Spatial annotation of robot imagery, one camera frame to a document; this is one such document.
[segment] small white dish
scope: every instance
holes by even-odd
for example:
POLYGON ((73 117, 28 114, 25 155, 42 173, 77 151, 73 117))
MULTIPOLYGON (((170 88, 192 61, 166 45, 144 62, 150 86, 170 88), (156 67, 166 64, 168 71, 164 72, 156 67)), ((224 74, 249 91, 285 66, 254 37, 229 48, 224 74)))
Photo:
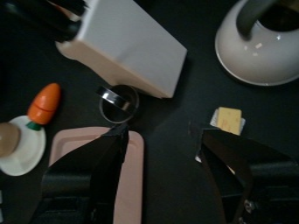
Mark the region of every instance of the small white dish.
POLYGON ((0 157, 0 169, 10 176, 21 176, 29 172, 42 157, 45 147, 44 128, 41 130, 28 129, 25 124, 29 121, 26 115, 17 116, 9 121, 20 130, 20 141, 13 153, 6 157, 0 157))

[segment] cheese block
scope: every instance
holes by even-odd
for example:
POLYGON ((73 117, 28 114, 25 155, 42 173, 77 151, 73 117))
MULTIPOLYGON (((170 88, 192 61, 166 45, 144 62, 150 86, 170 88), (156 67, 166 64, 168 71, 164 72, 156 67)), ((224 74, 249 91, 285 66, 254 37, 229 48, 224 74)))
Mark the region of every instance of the cheese block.
POLYGON ((241 111, 238 109, 218 107, 217 127, 221 130, 234 135, 238 135, 240 118, 241 118, 241 111))

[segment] black handle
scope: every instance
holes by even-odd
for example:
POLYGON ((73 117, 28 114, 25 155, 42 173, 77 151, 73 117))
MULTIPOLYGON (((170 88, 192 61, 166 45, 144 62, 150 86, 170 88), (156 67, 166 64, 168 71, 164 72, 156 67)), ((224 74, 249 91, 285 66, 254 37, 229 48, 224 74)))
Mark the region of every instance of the black handle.
POLYGON ((248 0, 237 14, 237 32, 244 39, 249 39, 252 26, 268 8, 277 0, 248 0))
POLYGON ((70 21, 69 18, 57 10, 57 8, 46 1, 36 0, 10 0, 9 4, 13 4, 18 11, 32 15, 36 20, 34 23, 45 24, 53 30, 61 33, 64 40, 70 40, 78 30, 80 21, 70 21))

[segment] pink tray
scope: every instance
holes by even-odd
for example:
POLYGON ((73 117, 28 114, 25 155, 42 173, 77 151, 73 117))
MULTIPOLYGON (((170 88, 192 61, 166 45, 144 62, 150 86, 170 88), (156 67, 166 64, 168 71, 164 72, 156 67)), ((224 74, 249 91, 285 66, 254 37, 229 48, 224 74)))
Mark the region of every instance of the pink tray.
MULTIPOLYGON (((104 127, 61 130, 52 140, 49 165, 68 152, 106 132, 108 128, 104 127)), ((113 224, 141 223, 144 139, 133 131, 129 131, 128 135, 125 162, 121 168, 116 192, 113 224)))

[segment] toy carrot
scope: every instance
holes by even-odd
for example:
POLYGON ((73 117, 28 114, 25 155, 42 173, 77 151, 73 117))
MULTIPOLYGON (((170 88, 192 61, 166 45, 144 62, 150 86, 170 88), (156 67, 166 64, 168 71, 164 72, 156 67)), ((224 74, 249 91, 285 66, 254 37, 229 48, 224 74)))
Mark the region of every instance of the toy carrot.
POLYGON ((61 98, 61 88, 57 83, 52 83, 34 96, 26 115, 30 119, 26 127, 40 130, 41 125, 52 119, 61 98))

